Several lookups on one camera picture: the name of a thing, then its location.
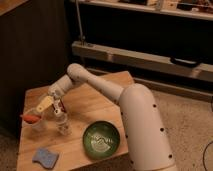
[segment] carrot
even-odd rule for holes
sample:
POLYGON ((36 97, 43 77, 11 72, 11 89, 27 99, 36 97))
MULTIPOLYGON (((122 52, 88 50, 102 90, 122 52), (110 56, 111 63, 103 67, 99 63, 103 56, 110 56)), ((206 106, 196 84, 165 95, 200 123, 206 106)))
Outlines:
POLYGON ((33 114, 27 114, 27 115, 20 115, 20 117, 27 123, 33 124, 38 122, 41 119, 41 116, 33 115, 33 114))

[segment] blue sponge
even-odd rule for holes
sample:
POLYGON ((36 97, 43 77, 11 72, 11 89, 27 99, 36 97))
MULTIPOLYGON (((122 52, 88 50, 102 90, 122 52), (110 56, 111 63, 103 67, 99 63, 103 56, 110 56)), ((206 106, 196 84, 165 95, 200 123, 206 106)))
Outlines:
POLYGON ((33 157, 33 162, 40 163, 45 169, 52 169, 58 160, 59 154, 53 154, 45 148, 39 148, 33 157))

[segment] floor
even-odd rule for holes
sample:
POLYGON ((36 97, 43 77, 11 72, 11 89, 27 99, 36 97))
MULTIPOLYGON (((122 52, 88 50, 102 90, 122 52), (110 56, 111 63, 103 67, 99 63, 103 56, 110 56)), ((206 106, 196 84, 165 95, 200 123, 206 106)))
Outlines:
MULTIPOLYGON (((161 111, 170 143, 180 171, 204 171, 202 156, 206 145, 213 141, 211 104, 190 98, 153 91, 161 111)), ((0 170, 16 168, 18 140, 0 135, 0 170)), ((205 155, 208 171, 213 170, 213 144, 205 155)), ((128 155, 103 161, 76 171, 132 171, 128 155)))

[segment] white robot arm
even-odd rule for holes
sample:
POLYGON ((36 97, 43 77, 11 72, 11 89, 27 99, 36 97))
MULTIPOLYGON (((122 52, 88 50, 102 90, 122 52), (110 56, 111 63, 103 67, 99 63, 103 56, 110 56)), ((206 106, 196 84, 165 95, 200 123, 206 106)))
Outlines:
POLYGON ((132 84, 123 88, 71 64, 68 75, 50 86, 49 95, 61 98, 71 88, 88 83, 120 107, 129 155, 136 171, 177 171, 160 113, 151 91, 132 84))

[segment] wooden table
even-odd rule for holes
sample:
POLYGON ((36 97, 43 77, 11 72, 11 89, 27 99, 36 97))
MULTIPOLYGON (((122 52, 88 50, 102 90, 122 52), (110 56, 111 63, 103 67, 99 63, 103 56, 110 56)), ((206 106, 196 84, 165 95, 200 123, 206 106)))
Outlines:
MULTIPOLYGON (((133 83, 128 72, 119 72, 103 76, 123 87, 133 83)), ((26 92, 24 111, 35 107, 38 98, 47 92, 48 87, 31 89, 26 92)), ((82 135, 85 129, 97 120, 105 120, 114 124, 120 133, 120 146, 111 156, 128 153, 127 143, 120 117, 119 107, 87 84, 72 89, 63 97, 64 105, 69 113, 72 133, 63 136, 57 131, 52 111, 45 113, 47 130, 35 132, 30 127, 22 124, 17 170, 45 170, 40 164, 32 163, 32 158, 39 147, 45 147, 53 153, 59 153, 59 159, 54 170, 65 171, 98 162, 89 159, 84 153, 82 135)))

